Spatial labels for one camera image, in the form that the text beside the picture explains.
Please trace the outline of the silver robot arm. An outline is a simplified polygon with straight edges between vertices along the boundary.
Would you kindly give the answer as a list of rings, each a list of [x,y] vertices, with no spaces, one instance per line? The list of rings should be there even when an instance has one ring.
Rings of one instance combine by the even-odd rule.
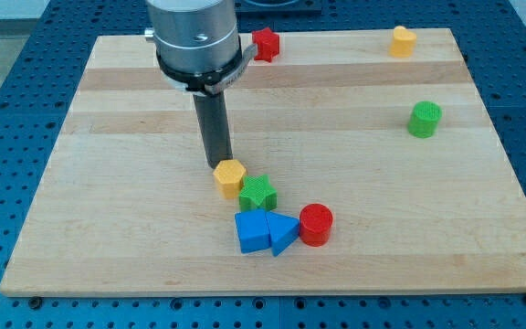
[[[232,0],[147,0],[152,41],[163,74],[177,89],[217,95],[258,53],[242,47]]]

